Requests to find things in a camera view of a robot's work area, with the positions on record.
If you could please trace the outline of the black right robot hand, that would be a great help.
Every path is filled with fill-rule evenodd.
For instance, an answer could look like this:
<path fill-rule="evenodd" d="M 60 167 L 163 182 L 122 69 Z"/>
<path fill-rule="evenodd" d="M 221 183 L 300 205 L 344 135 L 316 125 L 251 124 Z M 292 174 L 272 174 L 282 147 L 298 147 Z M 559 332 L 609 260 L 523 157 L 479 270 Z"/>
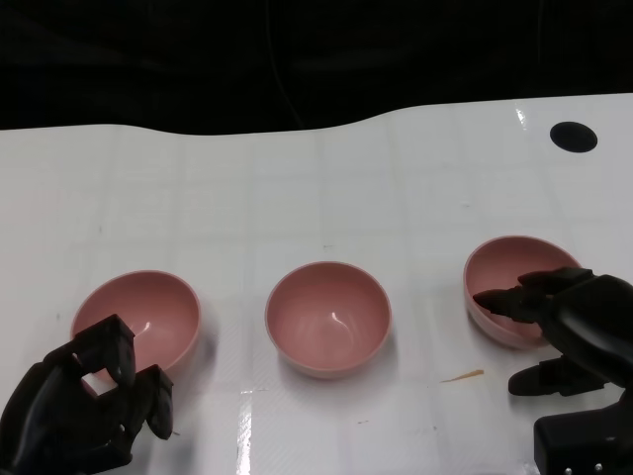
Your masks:
<path fill-rule="evenodd" d="M 631 284 L 573 267 L 523 274 L 518 282 L 480 292 L 474 301 L 496 315 L 537 325 L 561 356 L 514 374 L 511 395 L 567 397 L 607 383 L 632 387 Z"/>

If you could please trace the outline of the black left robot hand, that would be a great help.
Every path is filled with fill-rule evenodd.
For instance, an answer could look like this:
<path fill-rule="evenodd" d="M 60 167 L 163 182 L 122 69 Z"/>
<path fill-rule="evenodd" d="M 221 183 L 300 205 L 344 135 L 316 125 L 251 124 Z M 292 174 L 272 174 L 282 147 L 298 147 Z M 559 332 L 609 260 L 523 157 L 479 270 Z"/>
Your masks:
<path fill-rule="evenodd" d="M 112 315 L 34 364 L 1 417 L 4 474 L 97 474 L 129 464 L 148 426 L 173 431 L 173 383 L 136 370 L 134 333 Z"/>

